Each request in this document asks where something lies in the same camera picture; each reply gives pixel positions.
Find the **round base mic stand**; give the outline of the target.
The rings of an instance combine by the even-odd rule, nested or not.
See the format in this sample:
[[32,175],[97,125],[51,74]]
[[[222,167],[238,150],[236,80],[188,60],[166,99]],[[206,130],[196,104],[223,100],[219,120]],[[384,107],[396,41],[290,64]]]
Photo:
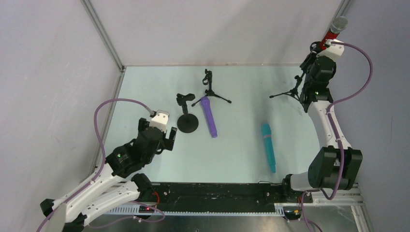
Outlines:
[[183,133],[192,133],[197,130],[199,126],[198,118],[188,112],[187,102],[193,101],[194,99],[195,95],[192,93],[187,95],[177,93],[176,95],[177,104],[182,107],[183,112],[183,115],[177,120],[177,128]]

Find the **black tripod shock-mount stand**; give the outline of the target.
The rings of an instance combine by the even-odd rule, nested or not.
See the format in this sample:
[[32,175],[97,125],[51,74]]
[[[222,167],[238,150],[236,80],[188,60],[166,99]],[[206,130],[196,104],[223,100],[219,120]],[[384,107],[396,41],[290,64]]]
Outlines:
[[296,84],[295,84],[294,88],[288,90],[287,92],[282,92],[280,94],[271,95],[271,96],[269,96],[270,99],[272,99],[274,97],[286,95],[286,96],[289,96],[293,99],[296,99],[297,101],[300,101],[298,89],[299,89],[299,86],[302,83],[302,80],[303,80],[304,76],[308,72],[309,65],[311,65],[314,62],[314,60],[316,59],[317,53],[321,51],[321,49],[319,48],[319,44],[320,44],[320,41],[316,41],[316,42],[313,42],[309,46],[309,54],[306,56],[305,60],[299,66],[300,69],[302,70],[302,74],[295,76]]

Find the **purple microphone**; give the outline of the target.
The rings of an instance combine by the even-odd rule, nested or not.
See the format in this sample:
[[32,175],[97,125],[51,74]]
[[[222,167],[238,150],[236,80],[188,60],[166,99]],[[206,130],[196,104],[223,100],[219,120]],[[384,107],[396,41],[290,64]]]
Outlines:
[[214,118],[213,118],[213,114],[212,114],[212,110],[210,106],[210,100],[207,96],[204,96],[201,98],[200,102],[201,102],[201,106],[203,108],[203,111],[206,117],[210,135],[212,138],[217,138],[218,132],[217,132]]

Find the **red glitter microphone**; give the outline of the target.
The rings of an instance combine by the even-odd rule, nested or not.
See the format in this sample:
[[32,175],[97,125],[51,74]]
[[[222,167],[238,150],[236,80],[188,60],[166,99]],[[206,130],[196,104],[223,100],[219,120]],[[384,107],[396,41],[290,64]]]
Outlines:
[[347,27],[348,19],[344,16],[336,17],[329,27],[329,30],[326,32],[325,36],[323,37],[322,41],[319,43],[319,47],[321,50],[326,48],[325,43],[327,40],[336,39],[337,36]]

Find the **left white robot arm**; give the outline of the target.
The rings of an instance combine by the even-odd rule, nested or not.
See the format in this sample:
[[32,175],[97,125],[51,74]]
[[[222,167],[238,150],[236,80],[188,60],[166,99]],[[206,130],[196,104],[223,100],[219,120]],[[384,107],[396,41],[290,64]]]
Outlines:
[[177,128],[166,137],[169,115],[158,111],[151,121],[139,120],[138,135],[119,146],[105,158],[101,171],[84,180],[78,187],[59,199],[45,199],[40,207],[51,218],[61,204],[66,204],[63,231],[80,232],[103,213],[130,201],[147,202],[154,196],[152,183],[140,174],[155,155],[174,146]]

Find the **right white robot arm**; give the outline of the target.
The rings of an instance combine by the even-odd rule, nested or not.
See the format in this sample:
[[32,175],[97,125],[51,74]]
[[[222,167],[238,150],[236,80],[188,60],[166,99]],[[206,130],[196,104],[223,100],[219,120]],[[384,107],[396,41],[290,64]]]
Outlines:
[[289,174],[283,180],[293,191],[332,189],[329,199],[338,190],[353,187],[363,160],[362,152],[352,148],[336,119],[328,88],[336,68],[336,63],[326,56],[302,65],[305,79],[297,79],[298,84],[303,84],[299,101],[314,124],[321,148],[306,172]]

